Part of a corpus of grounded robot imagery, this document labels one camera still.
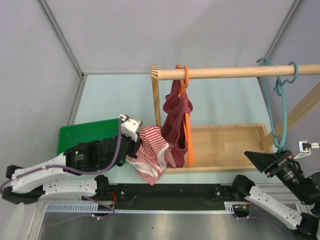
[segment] wooden rod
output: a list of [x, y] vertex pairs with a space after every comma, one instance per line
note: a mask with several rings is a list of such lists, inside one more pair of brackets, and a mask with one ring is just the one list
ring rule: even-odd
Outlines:
[[152, 81], [152, 93], [153, 93], [153, 105], [154, 105], [154, 114], [155, 114], [155, 125], [157, 127], [161, 127], [158, 65], [152, 65], [151, 66], [151, 81]]
[[[223, 79], [292, 76], [295, 74], [295, 67], [293, 65], [284, 65], [194, 69], [191, 68], [188, 71], [190, 79]], [[299, 75], [320, 75], [320, 64], [299, 65]], [[164, 69], [158, 70], [157, 76], [158, 80], [180, 80], [186, 78], [186, 73], [184, 69]]]
[[[320, 103], [320, 83], [318, 83], [301, 102], [288, 114], [288, 130], [303, 119]], [[281, 136], [284, 123], [281, 122], [275, 127], [275, 134]], [[260, 143], [263, 152], [274, 144], [272, 132], [269, 133]]]

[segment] red and white striped cloth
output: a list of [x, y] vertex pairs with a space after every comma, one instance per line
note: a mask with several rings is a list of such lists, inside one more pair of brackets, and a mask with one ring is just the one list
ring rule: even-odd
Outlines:
[[126, 156], [142, 178], [150, 185], [156, 184], [167, 164], [175, 168], [176, 164], [169, 148], [169, 143], [161, 136], [157, 126], [144, 126], [139, 132], [142, 143], [136, 152], [137, 158]]

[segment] green bin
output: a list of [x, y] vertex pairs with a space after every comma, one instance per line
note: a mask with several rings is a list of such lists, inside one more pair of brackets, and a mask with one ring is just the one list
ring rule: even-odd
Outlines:
[[67, 149], [79, 143], [110, 138], [118, 135], [119, 119], [88, 122], [70, 126], [63, 126], [59, 131], [59, 140], [56, 154], [65, 152]]

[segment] gray wall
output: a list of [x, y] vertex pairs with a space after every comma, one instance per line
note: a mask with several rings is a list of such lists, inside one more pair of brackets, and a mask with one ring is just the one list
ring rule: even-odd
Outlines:
[[47, 2], [85, 73], [123, 73], [253, 66], [293, 0]]
[[[0, 182], [56, 154], [79, 78], [36, 0], [0, 7]], [[14, 205], [0, 200], [0, 231]]]
[[[286, 65], [291, 61], [298, 64], [320, 63], [320, 1], [304, 1], [299, 12], [289, 26], [280, 42], [272, 60], [275, 65]], [[276, 124], [282, 121], [282, 102], [273, 92], [275, 78], [266, 78], [272, 113]], [[318, 83], [320, 76], [300, 76], [293, 84], [285, 84], [287, 108], [290, 112]], [[320, 105], [300, 121], [287, 134], [286, 147], [297, 154], [299, 140], [320, 142]], [[299, 159], [306, 175], [320, 171], [320, 149], [312, 151], [312, 155]]]

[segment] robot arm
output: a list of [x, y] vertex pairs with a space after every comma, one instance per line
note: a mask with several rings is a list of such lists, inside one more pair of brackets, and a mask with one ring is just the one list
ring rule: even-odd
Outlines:
[[[300, 156], [307, 156], [311, 148], [318, 148], [318, 143], [308, 144], [306, 141], [299, 142]], [[263, 192], [253, 181], [246, 176], [237, 175], [230, 189], [237, 200], [250, 201], [285, 224], [297, 239], [320, 240], [320, 172], [316, 172], [305, 178], [299, 163], [295, 161], [291, 151], [284, 150], [277, 153], [261, 153], [246, 151], [244, 153], [254, 166], [268, 178], [277, 176], [283, 184], [304, 205], [313, 205], [311, 212], [300, 213], [278, 202]]]
[[267, 193], [263, 192], [253, 181], [246, 176], [237, 175], [231, 185], [231, 192], [236, 199], [245, 199], [263, 208], [283, 224], [293, 230], [297, 239], [320, 240], [318, 228], [319, 220], [308, 213], [300, 213], [280, 203]]
[[10, 186], [3, 189], [2, 198], [18, 204], [33, 203], [39, 198], [60, 196], [62, 193], [79, 197], [93, 196], [97, 189], [95, 179], [63, 179], [72, 175], [98, 175], [114, 165], [121, 166], [121, 161], [125, 160], [127, 155], [136, 157], [141, 144], [139, 131], [142, 122], [134, 116], [123, 114], [120, 119], [120, 141], [118, 136], [113, 136], [102, 141], [79, 143], [55, 158], [32, 167], [8, 166], [6, 177]]

